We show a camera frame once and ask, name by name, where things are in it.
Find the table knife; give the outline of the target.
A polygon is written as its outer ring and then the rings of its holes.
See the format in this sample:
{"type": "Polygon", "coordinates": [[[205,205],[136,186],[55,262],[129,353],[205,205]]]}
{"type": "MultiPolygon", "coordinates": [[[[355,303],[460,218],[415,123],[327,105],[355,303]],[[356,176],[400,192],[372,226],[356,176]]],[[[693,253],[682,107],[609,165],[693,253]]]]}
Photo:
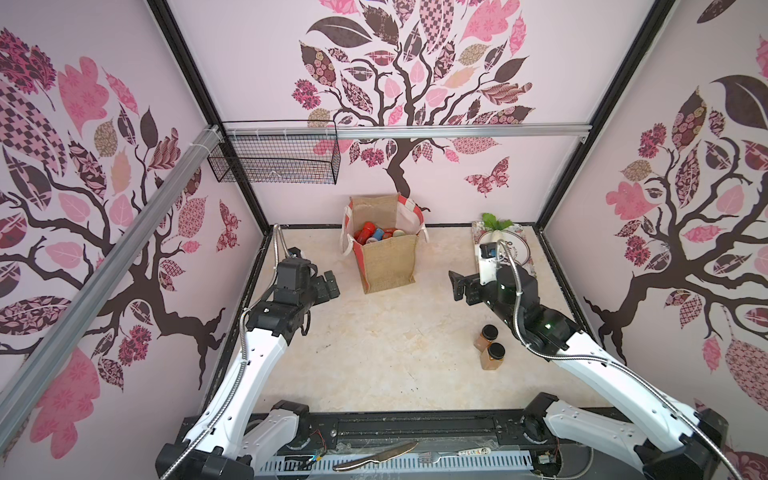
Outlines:
{"type": "Polygon", "coordinates": [[[410,453],[418,446],[418,444],[419,444],[418,441],[411,441],[408,443],[404,443],[402,445],[394,446],[392,448],[389,448],[387,450],[384,450],[382,452],[379,452],[373,455],[369,455],[363,458],[358,458],[355,460],[350,460],[344,463],[334,465],[332,467],[332,470],[334,472],[348,472],[348,471],[360,469],[367,465],[378,465],[381,463],[385,463],[391,459],[410,453]]]}

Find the white radish toy green leaves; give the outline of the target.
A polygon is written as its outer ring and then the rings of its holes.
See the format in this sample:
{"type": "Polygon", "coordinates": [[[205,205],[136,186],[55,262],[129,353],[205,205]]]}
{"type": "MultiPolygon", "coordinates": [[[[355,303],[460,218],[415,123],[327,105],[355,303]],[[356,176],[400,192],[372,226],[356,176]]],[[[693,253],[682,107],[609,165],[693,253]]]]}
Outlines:
{"type": "Polygon", "coordinates": [[[496,215],[491,213],[483,213],[481,220],[483,222],[485,235],[489,238],[490,242],[503,240],[504,232],[514,224],[514,222],[509,219],[499,219],[496,215]]]}

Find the back aluminium frame bar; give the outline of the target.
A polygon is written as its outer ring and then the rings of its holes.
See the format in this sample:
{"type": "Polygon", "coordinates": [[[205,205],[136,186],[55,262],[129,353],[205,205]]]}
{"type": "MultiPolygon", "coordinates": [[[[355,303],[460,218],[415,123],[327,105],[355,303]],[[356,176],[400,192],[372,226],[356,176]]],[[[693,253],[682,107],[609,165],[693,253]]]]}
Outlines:
{"type": "Polygon", "coordinates": [[[232,137],[245,136],[331,136],[339,140],[354,139],[410,139],[410,138],[512,138],[512,137],[587,137],[592,127],[589,124],[510,124],[510,125],[447,125],[447,126],[367,126],[367,127],[287,127],[267,128],[255,124],[227,126],[226,133],[232,137]]]}

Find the spice jar black lid upper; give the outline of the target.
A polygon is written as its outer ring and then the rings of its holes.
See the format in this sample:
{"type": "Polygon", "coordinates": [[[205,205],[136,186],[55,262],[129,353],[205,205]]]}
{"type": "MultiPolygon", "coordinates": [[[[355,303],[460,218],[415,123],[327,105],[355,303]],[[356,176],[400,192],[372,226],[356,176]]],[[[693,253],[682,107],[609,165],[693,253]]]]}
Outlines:
{"type": "Polygon", "coordinates": [[[498,338],[498,329],[492,324],[486,324],[481,329],[474,341],[474,347],[480,351],[485,351],[498,338]]]}

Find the left aluminium frame bar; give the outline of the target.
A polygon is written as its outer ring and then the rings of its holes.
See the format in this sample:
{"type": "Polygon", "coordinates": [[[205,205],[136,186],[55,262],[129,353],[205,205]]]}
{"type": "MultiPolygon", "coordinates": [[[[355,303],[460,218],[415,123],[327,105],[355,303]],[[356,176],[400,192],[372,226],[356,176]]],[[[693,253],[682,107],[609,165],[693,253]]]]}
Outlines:
{"type": "Polygon", "coordinates": [[[209,125],[192,141],[181,164],[168,174],[162,187],[150,198],[136,220],[106,256],[59,321],[21,365],[1,392],[1,446],[5,448],[34,409],[39,398],[59,373],[88,326],[110,298],[134,259],[149,242],[165,214],[195,171],[222,140],[222,128],[209,125]]]}

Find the burlap tote bag red trim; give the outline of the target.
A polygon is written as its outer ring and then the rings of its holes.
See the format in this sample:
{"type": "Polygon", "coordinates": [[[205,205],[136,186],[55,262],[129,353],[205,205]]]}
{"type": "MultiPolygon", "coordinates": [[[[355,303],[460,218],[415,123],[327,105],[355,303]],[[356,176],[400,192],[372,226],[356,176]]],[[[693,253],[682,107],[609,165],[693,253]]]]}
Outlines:
{"type": "Polygon", "coordinates": [[[340,248],[343,255],[354,256],[366,294],[414,283],[420,240],[429,240],[424,214],[410,198],[400,194],[353,196],[345,206],[340,248]],[[401,229],[406,235],[361,245],[355,235],[368,221],[384,231],[401,229]]]}

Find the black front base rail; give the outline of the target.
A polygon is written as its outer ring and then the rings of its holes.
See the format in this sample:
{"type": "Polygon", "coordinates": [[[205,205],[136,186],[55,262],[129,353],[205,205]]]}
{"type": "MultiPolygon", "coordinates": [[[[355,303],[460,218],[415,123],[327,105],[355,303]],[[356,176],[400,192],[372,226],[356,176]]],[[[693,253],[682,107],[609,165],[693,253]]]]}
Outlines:
{"type": "Polygon", "coordinates": [[[417,441],[419,447],[552,448],[557,442],[587,445],[584,433],[545,424],[556,397],[540,394],[521,409],[317,413],[280,401],[273,408],[299,416],[298,438],[288,449],[334,452],[417,441]]]}

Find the floral placemat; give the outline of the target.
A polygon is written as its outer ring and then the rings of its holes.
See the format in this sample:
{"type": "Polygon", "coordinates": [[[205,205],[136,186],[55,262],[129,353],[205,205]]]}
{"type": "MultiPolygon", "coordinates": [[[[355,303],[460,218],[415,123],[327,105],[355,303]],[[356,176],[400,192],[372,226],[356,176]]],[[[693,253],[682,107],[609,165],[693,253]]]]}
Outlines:
{"type": "Polygon", "coordinates": [[[475,245],[497,241],[506,242],[516,262],[530,275],[536,276],[531,248],[521,225],[512,223],[503,230],[492,230],[490,227],[486,227],[482,220],[474,221],[471,226],[471,234],[475,245]]]}

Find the spice jar black lid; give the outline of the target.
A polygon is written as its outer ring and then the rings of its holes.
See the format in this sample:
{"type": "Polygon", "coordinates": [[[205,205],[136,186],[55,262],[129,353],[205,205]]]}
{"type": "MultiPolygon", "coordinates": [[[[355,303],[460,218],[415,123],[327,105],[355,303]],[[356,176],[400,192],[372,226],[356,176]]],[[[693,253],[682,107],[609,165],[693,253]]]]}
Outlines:
{"type": "Polygon", "coordinates": [[[505,347],[498,343],[490,343],[481,353],[481,368],[486,371],[497,370],[504,361],[506,354],[505,347]]]}
{"type": "Polygon", "coordinates": [[[486,324],[481,329],[474,341],[474,347],[480,351],[485,351],[498,338],[498,329],[492,324],[486,324]]]}

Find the aluminium frame bar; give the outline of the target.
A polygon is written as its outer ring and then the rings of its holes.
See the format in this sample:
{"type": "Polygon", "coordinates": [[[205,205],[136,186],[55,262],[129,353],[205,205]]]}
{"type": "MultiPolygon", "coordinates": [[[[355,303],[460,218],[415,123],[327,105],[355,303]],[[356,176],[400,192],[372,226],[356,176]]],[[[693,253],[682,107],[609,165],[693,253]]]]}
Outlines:
{"type": "Polygon", "coordinates": [[[110,298],[134,259],[149,242],[165,214],[195,171],[222,140],[222,128],[209,125],[192,141],[181,164],[168,174],[162,187],[150,198],[136,220],[106,256],[59,321],[21,365],[1,392],[1,446],[5,448],[34,409],[39,398],[59,373],[88,326],[110,298]]]}
{"type": "Polygon", "coordinates": [[[367,127],[287,127],[267,128],[255,124],[227,126],[226,133],[232,137],[245,136],[331,136],[339,140],[354,139],[410,139],[410,138],[512,138],[512,137],[587,137],[592,127],[589,124],[510,124],[510,125],[447,125],[447,126],[367,126],[367,127]]]}

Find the white patterned plate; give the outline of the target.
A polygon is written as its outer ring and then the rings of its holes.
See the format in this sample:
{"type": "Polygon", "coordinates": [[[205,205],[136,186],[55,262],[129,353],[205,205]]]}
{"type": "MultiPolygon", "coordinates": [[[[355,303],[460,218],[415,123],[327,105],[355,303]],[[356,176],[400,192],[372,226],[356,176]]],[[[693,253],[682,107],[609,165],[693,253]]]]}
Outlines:
{"type": "MultiPolygon", "coordinates": [[[[504,239],[516,262],[527,269],[531,269],[532,254],[528,241],[522,228],[509,228],[504,232],[504,239]]],[[[478,238],[478,243],[488,243],[489,238],[485,232],[478,238]]]]}

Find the spice jar black lid lower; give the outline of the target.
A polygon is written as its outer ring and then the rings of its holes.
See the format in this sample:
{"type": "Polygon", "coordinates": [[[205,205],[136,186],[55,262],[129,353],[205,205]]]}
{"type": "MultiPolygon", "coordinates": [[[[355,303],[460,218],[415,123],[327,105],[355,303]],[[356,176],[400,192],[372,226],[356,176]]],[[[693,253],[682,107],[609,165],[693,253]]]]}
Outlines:
{"type": "Polygon", "coordinates": [[[498,343],[490,343],[481,353],[481,368],[486,371],[497,370],[504,361],[506,354],[505,347],[498,343]]]}

